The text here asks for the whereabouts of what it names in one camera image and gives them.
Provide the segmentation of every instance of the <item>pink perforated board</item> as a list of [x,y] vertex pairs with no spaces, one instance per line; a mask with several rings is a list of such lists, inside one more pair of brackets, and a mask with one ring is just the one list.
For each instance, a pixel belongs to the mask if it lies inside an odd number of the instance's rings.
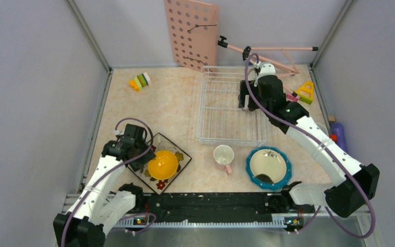
[[192,0],[164,0],[173,59],[201,71],[217,65],[219,5]]

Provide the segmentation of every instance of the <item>yellow bowl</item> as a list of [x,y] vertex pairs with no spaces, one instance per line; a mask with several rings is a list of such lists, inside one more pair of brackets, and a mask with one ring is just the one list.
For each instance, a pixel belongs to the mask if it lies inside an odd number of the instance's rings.
[[148,162],[149,174],[158,180],[171,178],[178,169],[178,160],[175,154],[162,150],[155,153],[155,158]]

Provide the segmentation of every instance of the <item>wall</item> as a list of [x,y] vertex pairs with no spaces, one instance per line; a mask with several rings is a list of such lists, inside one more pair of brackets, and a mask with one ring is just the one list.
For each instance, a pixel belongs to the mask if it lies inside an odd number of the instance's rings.
[[106,80],[65,1],[0,1],[0,246],[50,246]]
[[[113,67],[173,66],[164,1],[76,0]],[[205,0],[220,5],[219,33],[238,47],[320,46],[344,0]],[[286,62],[280,51],[267,54]],[[289,52],[310,63],[315,52]],[[219,48],[219,65],[239,64],[241,55]]]
[[381,171],[372,202],[384,246],[395,246],[395,1],[357,1],[316,73],[349,153]]

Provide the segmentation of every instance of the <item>white wire rack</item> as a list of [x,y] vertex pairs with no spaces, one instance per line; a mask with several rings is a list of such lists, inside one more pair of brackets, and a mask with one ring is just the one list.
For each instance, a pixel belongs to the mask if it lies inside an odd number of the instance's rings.
[[270,136],[268,118],[261,111],[238,108],[244,67],[204,66],[196,137],[202,144],[256,147]]

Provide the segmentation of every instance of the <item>pink mug handle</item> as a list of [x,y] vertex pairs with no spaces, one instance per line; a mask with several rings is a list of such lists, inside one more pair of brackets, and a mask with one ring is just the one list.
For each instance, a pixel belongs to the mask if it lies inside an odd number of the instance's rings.
[[232,170],[231,170],[231,166],[230,165],[226,165],[225,166],[225,172],[226,172],[226,174],[231,175]]

